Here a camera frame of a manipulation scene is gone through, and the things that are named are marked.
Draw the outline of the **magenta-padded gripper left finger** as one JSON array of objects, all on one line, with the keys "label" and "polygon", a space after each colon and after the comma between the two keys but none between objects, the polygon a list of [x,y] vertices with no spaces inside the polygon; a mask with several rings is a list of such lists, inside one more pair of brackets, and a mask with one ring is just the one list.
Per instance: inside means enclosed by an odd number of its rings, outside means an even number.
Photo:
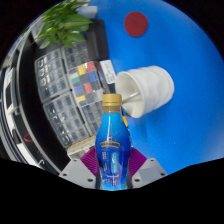
[{"label": "magenta-padded gripper left finger", "polygon": [[96,150],[91,149],[80,159],[72,159],[59,176],[89,189],[99,188],[99,166]]}]

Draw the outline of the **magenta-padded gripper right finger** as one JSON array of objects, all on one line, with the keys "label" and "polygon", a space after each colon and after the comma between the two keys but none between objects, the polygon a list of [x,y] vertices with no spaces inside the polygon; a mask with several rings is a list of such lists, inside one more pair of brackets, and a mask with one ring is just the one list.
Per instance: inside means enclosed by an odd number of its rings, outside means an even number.
[{"label": "magenta-padded gripper right finger", "polygon": [[146,186],[167,175],[155,158],[147,159],[137,149],[131,149],[128,167],[128,188],[136,189]]}]

